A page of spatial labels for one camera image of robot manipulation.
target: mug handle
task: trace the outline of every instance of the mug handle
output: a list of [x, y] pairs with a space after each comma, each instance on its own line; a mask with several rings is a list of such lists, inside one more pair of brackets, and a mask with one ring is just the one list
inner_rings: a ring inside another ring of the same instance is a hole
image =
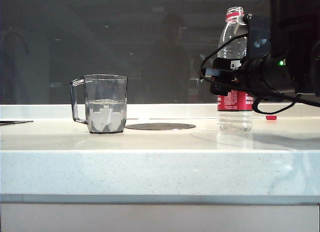
[[72, 118], [76, 122], [80, 122], [83, 124], [88, 124], [86, 120], [80, 119], [78, 117], [78, 104], [76, 98], [76, 86], [84, 84], [85, 79], [83, 77], [78, 78], [70, 82], [70, 90], [71, 90], [71, 107], [72, 107]]

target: white cabinet door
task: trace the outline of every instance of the white cabinet door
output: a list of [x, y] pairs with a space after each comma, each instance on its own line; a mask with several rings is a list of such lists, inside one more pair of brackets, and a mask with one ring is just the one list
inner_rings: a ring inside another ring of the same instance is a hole
[[319, 208], [2, 204], [1, 231], [319, 232]]

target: black cable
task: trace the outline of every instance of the black cable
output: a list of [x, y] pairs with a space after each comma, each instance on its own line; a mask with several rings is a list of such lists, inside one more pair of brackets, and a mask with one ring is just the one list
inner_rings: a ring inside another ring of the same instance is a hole
[[233, 37], [232, 39], [230, 39], [229, 41], [227, 41], [226, 43], [224, 43], [222, 46], [218, 47], [217, 50], [215, 50], [213, 53], [211, 53], [209, 56], [207, 56], [205, 59], [203, 59], [201, 65], [200, 65], [200, 74], [202, 75], [201, 69], [203, 68], [203, 66], [205, 65], [205, 63], [214, 55], [216, 55], [218, 53], [218, 51], [220, 51], [221, 49], [223, 49], [225, 46], [227, 46], [229, 43], [233, 42], [236, 39], [242, 38], [248, 36], [248, 33], [242, 34], [242, 35], [238, 35]]
[[260, 114], [274, 115], [274, 114], [283, 112], [283, 111], [285, 111], [285, 110], [293, 107], [293, 106], [296, 104], [296, 101], [294, 101], [294, 102], [292, 102], [289, 106], [286, 106], [285, 108], [282, 108], [282, 109], [280, 109], [280, 110], [278, 110], [278, 111], [275, 111], [275, 112], [264, 112], [264, 111], [260, 111], [260, 110], [258, 109], [259, 103], [260, 103], [262, 100], [264, 100], [264, 99], [265, 99], [265, 98], [263, 98], [263, 97], [257, 97], [257, 98], [254, 100], [253, 104], [252, 104], [252, 110], [255, 111], [255, 112], [257, 112], [257, 113], [260, 113]]
[[291, 97], [291, 96], [286, 96], [286, 95], [281, 95], [279, 93], [276, 93], [276, 92], [263, 92], [261, 93], [261, 91], [259, 90], [255, 90], [255, 89], [251, 89], [251, 88], [244, 88], [244, 87], [238, 87], [238, 86], [232, 86], [232, 85], [228, 85], [228, 84], [224, 84], [224, 83], [220, 83], [220, 82], [216, 82], [216, 81], [212, 81], [212, 79], [210, 78], [207, 78], [205, 77], [203, 74], [202, 74], [202, 68], [204, 66], [204, 64], [211, 58], [213, 57], [214, 55], [217, 54], [218, 51], [220, 51], [221, 49], [223, 49], [226, 45], [228, 45], [229, 43], [231, 43], [232, 41], [236, 40], [236, 39], [239, 39], [239, 38], [242, 38], [242, 37], [245, 37], [247, 36], [248, 34], [245, 33], [245, 34], [242, 34], [242, 35], [239, 35], [239, 36], [235, 36], [233, 37], [232, 39], [230, 39], [229, 41], [227, 41], [226, 43], [224, 43], [222, 46], [220, 46], [216, 51], [214, 51], [213, 53], [211, 53], [209, 56], [207, 56], [201, 63], [200, 65], [200, 71], [199, 71], [199, 77], [201, 80], [205, 80], [213, 85], [216, 85], [216, 86], [220, 86], [220, 87], [223, 87], [225, 89], [229, 89], [229, 90], [237, 90], [237, 91], [244, 91], [244, 92], [247, 92], [247, 93], [251, 93], [251, 94], [254, 94], [256, 95], [258, 98], [261, 97], [263, 100], [263, 98], [266, 98], [267, 96], [272, 96], [272, 97], [276, 97], [276, 98], [280, 98], [280, 99], [284, 99], [284, 100], [289, 100], [289, 101], [292, 101], [294, 102], [294, 104], [296, 104], [297, 102], [299, 103], [303, 103], [303, 104], [306, 104], [306, 105], [309, 105], [309, 106], [316, 106], [316, 107], [320, 107], [320, 103], [317, 103], [317, 102], [312, 102], [312, 101], [308, 101], [308, 100], [304, 100], [304, 99], [300, 99], [298, 96], [297, 97]]

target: circular sink drain cover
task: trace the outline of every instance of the circular sink drain cover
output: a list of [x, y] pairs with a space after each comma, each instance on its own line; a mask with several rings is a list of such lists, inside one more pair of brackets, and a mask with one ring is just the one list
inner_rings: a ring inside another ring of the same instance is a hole
[[196, 127], [192, 124], [181, 124], [181, 123], [145, 123], [145, 124], [134, 124], [125, 126], [128, 129], [136, 130], [181, 130]]

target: red object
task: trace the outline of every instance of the red object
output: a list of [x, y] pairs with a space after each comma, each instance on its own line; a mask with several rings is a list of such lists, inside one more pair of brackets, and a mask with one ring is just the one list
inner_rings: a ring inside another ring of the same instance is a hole
[[245, 92], [231, 90], [228, 96], [218, 96], [218, 111], [251, 111], [253, 102]]
[[276, 120], [277, 116], [265, 116], [267, 120]]
[[240, 15], [244, 15], [244, 13], [243, 13], [243, 12], [240, 12], [240, 11], [237, 11], [237, 12], [229, 13], [225, 18], [226, 18], [226, 19], [229, 19], [230, 17], [240, 16]]

